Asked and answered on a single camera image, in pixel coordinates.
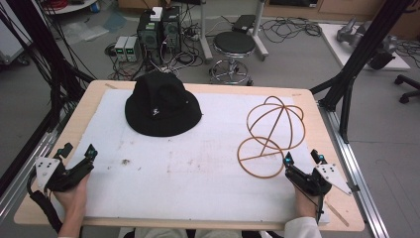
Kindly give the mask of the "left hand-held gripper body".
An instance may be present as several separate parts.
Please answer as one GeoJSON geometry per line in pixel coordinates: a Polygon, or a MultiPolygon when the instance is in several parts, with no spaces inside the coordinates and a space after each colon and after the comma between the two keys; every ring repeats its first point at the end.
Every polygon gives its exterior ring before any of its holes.
{"type": "Polygon", "coordinates": [[[94,166],[85,158],[68,170],[60,159],[38,157],[35,169],[39,189],[64,192],[78,185],[94,166]]]}

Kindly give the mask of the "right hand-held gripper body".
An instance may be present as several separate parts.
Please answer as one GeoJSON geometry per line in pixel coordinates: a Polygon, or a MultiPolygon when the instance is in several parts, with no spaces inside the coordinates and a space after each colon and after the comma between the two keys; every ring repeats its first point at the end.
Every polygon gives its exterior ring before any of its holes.
{"type": "Polygon", "coordinates": [[[298,167],[286,167],[285,176],[298,188],[311,196],[326,195],[334,186],[346,195],[352,191],[335,164],[317,165],[311,174],[306,174],[298,167]]]}

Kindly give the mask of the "copper wire hat stand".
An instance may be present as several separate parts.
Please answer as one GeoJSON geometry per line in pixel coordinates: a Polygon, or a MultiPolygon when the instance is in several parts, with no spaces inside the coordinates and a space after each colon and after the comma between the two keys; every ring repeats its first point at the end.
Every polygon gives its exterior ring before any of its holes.
{"type": "Polygon", "coordinates": [[[305,140],[303,109],[277,96],[267,97],[247,115],[250,137],[237,149],[240,167],[252,177],[271,179],[284,169],[286,154],[305,140]]]}

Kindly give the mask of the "black bucket hat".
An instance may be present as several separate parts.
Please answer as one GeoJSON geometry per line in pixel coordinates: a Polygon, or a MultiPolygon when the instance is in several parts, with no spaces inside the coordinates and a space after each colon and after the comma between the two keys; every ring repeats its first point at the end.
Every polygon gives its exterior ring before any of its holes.
{"type": "Polygon", "coordinates": [[[195,127],[202,112],[197,98],[173,73],[154,71],[136,79],[125,117],[142,135],[171,137],[195,127]]]}

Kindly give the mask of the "person's right hand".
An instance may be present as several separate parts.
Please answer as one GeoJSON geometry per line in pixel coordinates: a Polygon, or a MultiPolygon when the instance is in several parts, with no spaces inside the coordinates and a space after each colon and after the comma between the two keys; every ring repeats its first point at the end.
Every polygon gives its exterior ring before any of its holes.
{"type": "Polygon", "coordinates": [[[297,217],[317,217],[318,197],[311,196],[295,188],[295,215],[297,217]]]}

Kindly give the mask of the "person's left hand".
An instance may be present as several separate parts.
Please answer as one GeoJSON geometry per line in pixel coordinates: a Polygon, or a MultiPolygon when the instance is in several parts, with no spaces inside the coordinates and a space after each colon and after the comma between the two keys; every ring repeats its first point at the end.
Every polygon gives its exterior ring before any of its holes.
{"type": "Polygon", "coordinates": [[[53,194],[64,208],[65,215],[84,217],[86,212],[87,183],[89,175],[85,176],[74,188],[53,194]]]}

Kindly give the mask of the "thin wooden strip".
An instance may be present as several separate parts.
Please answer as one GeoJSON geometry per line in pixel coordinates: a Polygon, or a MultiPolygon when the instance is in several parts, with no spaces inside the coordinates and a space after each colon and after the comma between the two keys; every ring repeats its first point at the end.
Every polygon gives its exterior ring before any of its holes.
{"type": "Polygon", "coordinates": [[[329,201],[325,201],[324,202],[328,208],[331,210],[332,213],[334,213],[338,219],[346,226],[349,227],[350,223],[345,219],[345,217],[329,202],[329,201]]]}

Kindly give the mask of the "white foam mat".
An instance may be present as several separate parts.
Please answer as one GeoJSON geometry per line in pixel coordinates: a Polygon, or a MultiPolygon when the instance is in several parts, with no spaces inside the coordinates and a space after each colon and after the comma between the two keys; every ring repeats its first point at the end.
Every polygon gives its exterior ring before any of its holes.
{"type": "MultiPolygon", "coordinates": [[[[104,93],[69,158],[80,162],[92,144],[98,155],[88,182],[89,218],[128,218],[158,222],[244,222],[279,224],[294,215],[294,189],[283,171],[255,178],[239,165],[237,149],[250,137],[248,112],[268,97],[199,92],[200,122],[173,137],[133,130],[124,106],[130,91],[104,93]]],[[[303,109],[306,137],[290,153],[295,165],[312,171],[308,108],[297,95],[277,96],[303,109]]]]}

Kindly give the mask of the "grey power supply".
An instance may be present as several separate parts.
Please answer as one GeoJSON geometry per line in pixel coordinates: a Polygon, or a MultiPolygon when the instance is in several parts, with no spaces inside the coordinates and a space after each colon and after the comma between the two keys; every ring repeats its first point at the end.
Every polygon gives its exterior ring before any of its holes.
{"type": "Polygon", "coordinates": [[[129,37],[126,45],[125,52],[127,61],[137,61],[140,57],[140,45],[137,37],[129,37]]]}
{"type": "Polygon", "coordinates": [[[126,61],[127,60],[127,56],[126,56],[126,53],[125,53],[125,45],[126,45],[127,41],[128,41],[127,37],[120,37],[117,40],[117,42],[114,46],[114,50],[115,50],[117,59],[119,61],[126,61]]]}

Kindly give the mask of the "white platform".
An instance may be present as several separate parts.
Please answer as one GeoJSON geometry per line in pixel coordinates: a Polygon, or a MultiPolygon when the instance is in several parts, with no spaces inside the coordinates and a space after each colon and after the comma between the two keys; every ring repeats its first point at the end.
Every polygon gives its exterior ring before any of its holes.
{"type": "MultiPolygon", "coordinates": [[[[343,25],[335,24],[320,24],[319,27],[322,29],[322,35],[324,40],[328,43],[331,52],[334,54],[336,60],[340,66],[344,66],[354,49],[346,42],[340,43],[336,40],[337,32],[343,27],[343,25]]],[[[392,59],[383,70],[389,71],[405,71],[410,69],[410,66],[404,61],[404,59],[397,53],[393,54],[392,59]]]]}

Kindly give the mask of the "grey case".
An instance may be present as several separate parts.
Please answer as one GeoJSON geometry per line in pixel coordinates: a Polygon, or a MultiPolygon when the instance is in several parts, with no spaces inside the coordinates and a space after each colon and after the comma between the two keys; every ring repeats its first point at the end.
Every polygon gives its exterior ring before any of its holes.
{"type": "MultiPolygon", "coordinates": [[[[17,20],[13,19],[13,29],[18,33],[18,36],[27,45],[32,43],[32,39],[17,20]]],[[[0,20],[0,64],[8,65],[15,60],[22,52],[24,48],[18,41],[18,39],[11,33],[6,25],[0,20]]]]}

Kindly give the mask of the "clear plastic sheet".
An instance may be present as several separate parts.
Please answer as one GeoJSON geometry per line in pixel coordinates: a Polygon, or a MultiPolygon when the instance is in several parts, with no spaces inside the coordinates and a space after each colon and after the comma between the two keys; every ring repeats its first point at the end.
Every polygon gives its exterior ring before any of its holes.
{"type": "Polygon", "coordinates": [[[70,45],[79,42],[90,42],[108,33],[115,33],[126,25],[127,19],[113,13],[103,25],[89,27],[86,22],[69,23],[62,27],[63,35],[70,45]]]}

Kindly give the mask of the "grey robot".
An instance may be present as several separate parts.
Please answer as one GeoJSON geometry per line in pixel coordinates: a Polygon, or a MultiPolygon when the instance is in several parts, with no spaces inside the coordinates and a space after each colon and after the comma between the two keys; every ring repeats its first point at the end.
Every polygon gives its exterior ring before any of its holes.
{"type": "MultiPolygon", "coordinates": [[[[368,28],[370,27],[371,21],[364,22],[354,31],[355,22],[356,18],[353,17],[346,26],[337,31],[336,40],[339,43],[346,42],[353,48],[359,44],[368,28]]],[[[387,35],[375,49],[374,54],[367,61],[367,65],[375,70],[384,68],[395,59],[393,54],[396,50],[397,38],[392,35],[387,35]]]]}

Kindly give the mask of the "white stand leg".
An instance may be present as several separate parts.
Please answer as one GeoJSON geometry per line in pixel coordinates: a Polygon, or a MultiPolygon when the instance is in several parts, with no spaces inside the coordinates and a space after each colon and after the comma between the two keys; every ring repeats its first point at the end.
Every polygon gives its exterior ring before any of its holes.
{"type": "Polygon", "coordinates": [[[206,0],[200,1],[200,34],[199,42],[203,52],[204,61],[210,63],[213,60],[207,38],[206,38],[206,0]]]}
{"type": "Polygon", "coordinates": [[[252,31],[252,38],[254,42],[256,43],[256,49],[259,53],[261,60],[265,60],[268,57],[268,51],[265,48],[259,36],[264,4],[265,4],[265,0],[258,0],[257,10],[256,10],[256,21],[255,21],[253,31],[252,31]]]}

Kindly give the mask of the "black computer tower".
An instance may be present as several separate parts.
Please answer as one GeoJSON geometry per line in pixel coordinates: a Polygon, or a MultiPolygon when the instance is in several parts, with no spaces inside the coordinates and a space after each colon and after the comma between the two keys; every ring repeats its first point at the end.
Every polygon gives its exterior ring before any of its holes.
{"type": "Polygon", "coordinates": [[[139,21],[137,35],[142,48],[143,57],[150,63],[161,65],[161,25],[160,22],[152,21],[152,11],[145,11],[139,21]]]}
{"type": "Polygon", "coordinates": [[[180,8],[178,6],[169,7],[163,10],[162,14],[162,28],[163,39],[166,48],[169,52],[181,52],[181,39],[180,39],[180,8]]]}

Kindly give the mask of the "black round stool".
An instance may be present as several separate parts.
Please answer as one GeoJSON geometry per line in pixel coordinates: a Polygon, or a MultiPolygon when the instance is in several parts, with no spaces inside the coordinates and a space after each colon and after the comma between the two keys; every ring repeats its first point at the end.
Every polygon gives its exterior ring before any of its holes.
{"type": "Polygon", "coordinates": [[[210,81],[224,84],[240,84],[247,86],[254,84],[247,66],[240,59],[250,56],[256,49],[251,36],[240,32],[224,32],[213,40],[214,50],[225,56],[218,60],[210,69],[210,81]]]}

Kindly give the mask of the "round white table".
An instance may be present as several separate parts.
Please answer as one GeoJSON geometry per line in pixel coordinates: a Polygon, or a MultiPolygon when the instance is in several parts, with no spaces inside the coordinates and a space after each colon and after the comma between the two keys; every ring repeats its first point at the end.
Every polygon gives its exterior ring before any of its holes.
{"type": "Polygon", "coordinates": [[[98,0],[43,0],[41,6],[49,15],[66,14],[82,9],[90,9],[94,13],[100,10],[98,0]]]}

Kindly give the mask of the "black flat box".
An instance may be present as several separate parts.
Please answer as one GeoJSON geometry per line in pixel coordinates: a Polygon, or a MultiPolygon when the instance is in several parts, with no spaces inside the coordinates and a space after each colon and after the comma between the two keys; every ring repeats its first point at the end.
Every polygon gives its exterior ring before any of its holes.
{"type": "Polygon", "coordinates": [[[255,15],[241,15],[233,24],[232,30],[245,34],[253,26],[255,19],[255,15]]]}

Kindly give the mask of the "aluminium rail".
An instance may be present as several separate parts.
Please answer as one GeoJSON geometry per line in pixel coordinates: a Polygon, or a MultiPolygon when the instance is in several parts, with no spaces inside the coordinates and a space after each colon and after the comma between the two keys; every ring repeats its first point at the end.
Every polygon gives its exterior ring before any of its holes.
{"type": "Polygon", "coordinates": [[[61,111],[58,121],[53,123],[52,113],[49,111],[0,177],[0,223],[26,193],[26,182],[35,164],[35,158],[46,156],[52,151],[70,115],[70,112],[61,111]]]}
{"type": "Polygon", "coordinates": [[[340,118],[336,112],[329,112],[321,106],[319,111],[370,234],[373,238],[390,238],[352,147],[339,133],[340,118]]]}

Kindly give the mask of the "black metal frame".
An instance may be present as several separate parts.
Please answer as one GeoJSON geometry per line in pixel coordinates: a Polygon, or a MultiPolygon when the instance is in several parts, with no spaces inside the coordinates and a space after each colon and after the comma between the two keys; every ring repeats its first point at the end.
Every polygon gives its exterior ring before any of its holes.
{"type": "Polygon", "coordinates": [[[52,129],[60,121],[63,106],[81,99],[85,92],[81,83],[90,83],[95,78],[79,70],[64,57],[32,0],[6,0],[6,2],[26,30],[38,53],[47,62],[48,67],[44,68],[37,60],[36,54],[14,29],[11,21],[0,11],[0,20],[27,51],[51,88],[52,109],[49,112],[49,127],[52,129]]]}
{"type": "Polygon", "coordinates": [[[343,100],[339,135],[346,144],[349,143],[348,125],[355,80],[412,2],[413,0],[386,0],[342,69],[331,79],[310,89],[312,94],[328,89],[327,94],[319,101],[327,111],[334,112],[338,102],[343,100]]]}

